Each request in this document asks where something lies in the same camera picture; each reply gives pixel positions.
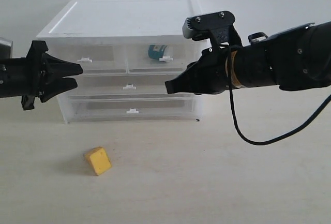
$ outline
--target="drawer handle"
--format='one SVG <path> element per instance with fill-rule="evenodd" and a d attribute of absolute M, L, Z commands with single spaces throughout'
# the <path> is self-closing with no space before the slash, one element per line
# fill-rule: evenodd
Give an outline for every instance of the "drawer handle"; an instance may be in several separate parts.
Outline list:
<path fill-rule="evenodd" d="M 81 59 L 78 59 L 77 62 L 92 63 L 92 59 L 90 59 L 89 57 L 83 57 Z"/>
<path fill-rule="evenodd" d="M 163 56 L 163 57 L 159 58 L 159 60 L 167 62 L 167 61 L 173 61 L 174 58 L 170 57 L 170 56 Z"/>
<path fill-rule="evenodd" d="M 130 109 L 126 111 L 127 114 L 139 114 L 139 111 L 137 109 Z"/>
<path fill-rule="evenodd" d="M 133 84 L 127 84 L 123 89 L 137 89 Z"/>

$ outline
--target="table surface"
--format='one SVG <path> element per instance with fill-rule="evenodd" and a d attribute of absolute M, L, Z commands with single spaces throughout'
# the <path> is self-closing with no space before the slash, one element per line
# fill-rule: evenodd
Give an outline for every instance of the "table surface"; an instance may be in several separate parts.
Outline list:
<path fill-rule="evenodd" d="M 247 136 L 302 123 L 328 90 L 235 92 Z M 56 100 L 20 109 L 2 99 L 0 223 L 329 223 L 330 108 L 270 146 L 236 134 L 228 94 L 203 96 L 194 121 L 62 121 Z M 83 154 L 103 146 L 113 168 L 94 176 Z"/>

